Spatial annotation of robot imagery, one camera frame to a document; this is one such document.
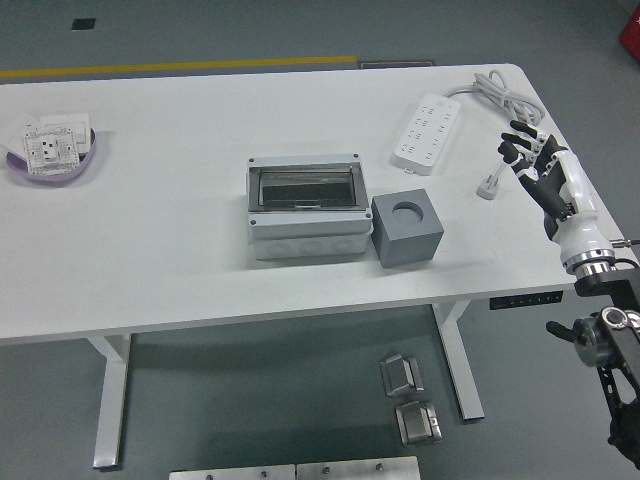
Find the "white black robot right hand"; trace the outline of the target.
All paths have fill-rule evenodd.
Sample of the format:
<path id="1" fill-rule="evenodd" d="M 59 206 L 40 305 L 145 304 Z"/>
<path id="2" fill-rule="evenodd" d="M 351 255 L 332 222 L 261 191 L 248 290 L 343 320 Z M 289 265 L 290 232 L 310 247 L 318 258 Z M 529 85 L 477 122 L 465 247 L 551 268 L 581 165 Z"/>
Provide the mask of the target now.
<path id="1" fill-rule="evenodd" d="M 587 175 L 578 157 L 548 134 L 513 120 L 511 133 L 501 135 L 498 152 L 519 183 L 544 212 L 547 237 L 560 247 L 560 261 L 569 274 L 579 267 L 615 263 L 611 242 L 598 228 L 598 212 Z"/>

